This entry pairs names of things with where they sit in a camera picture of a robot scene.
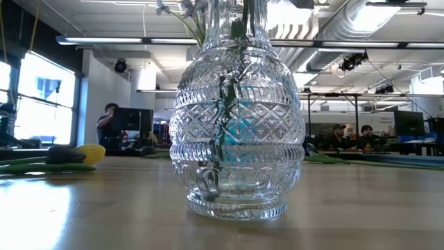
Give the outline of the blue artificial flower spray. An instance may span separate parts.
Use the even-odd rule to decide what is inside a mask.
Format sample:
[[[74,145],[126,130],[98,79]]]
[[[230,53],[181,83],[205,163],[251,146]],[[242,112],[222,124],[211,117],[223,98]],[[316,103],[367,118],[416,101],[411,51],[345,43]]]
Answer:
[[[256,0],[212,0],[211,3],[211,14],[218,19],[215,24],[217,29],[212,31],[212,40],[216,43],[215,47],[224,53],[221,59],[224,73],[217,83],[217,130],[210,140],[216,186],[220,184],[222,163],[225,161],[223,145],[234,143],[234,135],[229,131],[228,124],[234,119],[232,109],[239,105],[242,98],[241,81],[249,66],[245,59],[246,50],[257,35],[256,3]]]

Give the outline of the orange artificial tulip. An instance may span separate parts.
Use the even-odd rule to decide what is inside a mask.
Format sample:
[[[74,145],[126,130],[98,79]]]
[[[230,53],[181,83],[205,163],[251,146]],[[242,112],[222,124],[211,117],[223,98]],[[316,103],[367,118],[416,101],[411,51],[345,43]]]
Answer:
[[[373,167],[444,171],[444,157],[406,156],[362,151],[317,151],[312,144],[307,145],[304,160],[325,164],[368,165]]]

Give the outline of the yellow artificial tulip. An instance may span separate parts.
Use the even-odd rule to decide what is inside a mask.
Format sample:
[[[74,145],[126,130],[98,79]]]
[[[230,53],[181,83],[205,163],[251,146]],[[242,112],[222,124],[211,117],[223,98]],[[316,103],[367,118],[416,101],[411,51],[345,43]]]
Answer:
[[[92,166],[105,158],[106,149],[100,144],[84,144],[78,149],[85,155],[83,163],[86,165]]]

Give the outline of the white artificial flower spray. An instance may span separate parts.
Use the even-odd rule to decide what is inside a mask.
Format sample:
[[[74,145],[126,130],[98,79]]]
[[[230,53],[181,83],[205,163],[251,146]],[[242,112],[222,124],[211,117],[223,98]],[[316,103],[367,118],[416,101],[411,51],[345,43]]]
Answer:
[[[207,4],[207,0],[180,0],[181,13],[178,14],[173,12],[162,0],[157,0],[156,14],[165,13],[177,17],[197,41],[197,45],[201,47],[206,38],[205,15]]]

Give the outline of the black computer monitor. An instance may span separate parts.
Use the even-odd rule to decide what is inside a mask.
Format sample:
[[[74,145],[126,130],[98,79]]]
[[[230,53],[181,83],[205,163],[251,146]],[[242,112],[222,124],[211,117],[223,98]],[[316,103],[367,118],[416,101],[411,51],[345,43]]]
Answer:
[[[112,119],[114,130],[150,132],[153,125],[153,110],[117,108]]]
[[[395,111],[395,131],[397,136],[424,136],[424,117],[421,112]]]

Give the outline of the person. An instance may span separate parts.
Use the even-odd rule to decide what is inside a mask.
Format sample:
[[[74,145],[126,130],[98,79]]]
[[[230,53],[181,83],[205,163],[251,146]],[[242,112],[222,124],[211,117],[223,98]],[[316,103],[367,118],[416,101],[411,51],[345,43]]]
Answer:
[[[112,127],[114,112],[119,106],[116,103],[109,103],[105,106],[105,114],[98,118],[96,123],[96,133],[98,143],[109,150],[116,150],[119,146],[121,130]]]
[[[322,149],[330,151],[340,151],[349,149],[351,144],[344,137],[344,130],[346,126],[342,124],[335,124],[332,127],[332,134],[327,136],[323,142]]]
[[[363,125],[361,127],[361,136],[357,140],[355,149],[362,151],[371,151],[382,143],[380,136],[373,133],[373,128],[370,125]]]

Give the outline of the long light bar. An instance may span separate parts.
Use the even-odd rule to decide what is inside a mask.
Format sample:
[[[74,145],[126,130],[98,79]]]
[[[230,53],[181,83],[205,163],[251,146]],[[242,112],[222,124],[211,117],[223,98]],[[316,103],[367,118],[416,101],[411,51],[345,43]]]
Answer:
[[[100,44],[131,44],[131,45],[197,45],[191,38],[169,37],[67,37],[57,36],[60,45],[100,45]],[[333,41],[333,40],[288,40],[271,39],[274,47],[300,48],[353,48],[353,49],[400,49],[400,50],[444,50],[444,42],[407,42],[407,41]]]

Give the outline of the large bright window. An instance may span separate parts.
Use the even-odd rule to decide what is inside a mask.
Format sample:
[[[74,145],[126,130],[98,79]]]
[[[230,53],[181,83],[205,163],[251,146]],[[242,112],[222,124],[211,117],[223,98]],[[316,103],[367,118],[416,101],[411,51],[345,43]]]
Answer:
[[[43,145],[69,144],[73,128],[76,77],[33,52],[19,68],[0,61],[0,103],[12,103],[8,132]]]

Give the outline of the black metal gantry frame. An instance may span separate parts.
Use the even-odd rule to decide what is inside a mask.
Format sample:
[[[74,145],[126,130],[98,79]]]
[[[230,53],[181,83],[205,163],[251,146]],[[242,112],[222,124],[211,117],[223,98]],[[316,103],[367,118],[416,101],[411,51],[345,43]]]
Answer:
[[[356,133],[359,133],[359,118],[358,118],[358,99],[361,96],[359,93],[345,93],[345,92],[299,92],[299,97],[305,97],[308,103],[308,136],[311,137],[311,106],[318,101],[321,97],[324,99],[333,99],[343,97],[348,103],[351,103],[355,107],[355,126]]]

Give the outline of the silver ceiling duct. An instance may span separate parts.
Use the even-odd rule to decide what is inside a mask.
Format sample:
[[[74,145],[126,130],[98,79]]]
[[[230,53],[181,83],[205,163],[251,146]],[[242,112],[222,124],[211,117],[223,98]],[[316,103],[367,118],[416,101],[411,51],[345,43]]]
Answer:
[[[317,34],[306,32],[303,37],[317,40],[367,40],[381,29],[399,10],[399,7],[370,6],[369,0],[346,0],[323,27],[313,17],[311,22]],[[281,48],[277,50],[283,63],[293,72],[319,73],[326,70],[343,52],[328,52],[310,48]]]

